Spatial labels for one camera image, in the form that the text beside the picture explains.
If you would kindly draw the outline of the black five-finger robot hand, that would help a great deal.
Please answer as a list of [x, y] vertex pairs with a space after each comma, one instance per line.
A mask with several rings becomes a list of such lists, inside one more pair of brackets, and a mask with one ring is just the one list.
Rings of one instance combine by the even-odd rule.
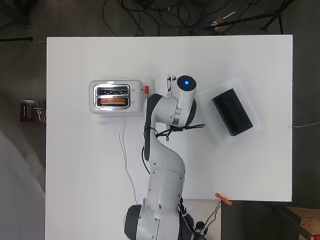
[[167, 96], [171, 97], [173, 93], [173, 86], [175, 84], [176, 77], [174, 75], [167, 76]]

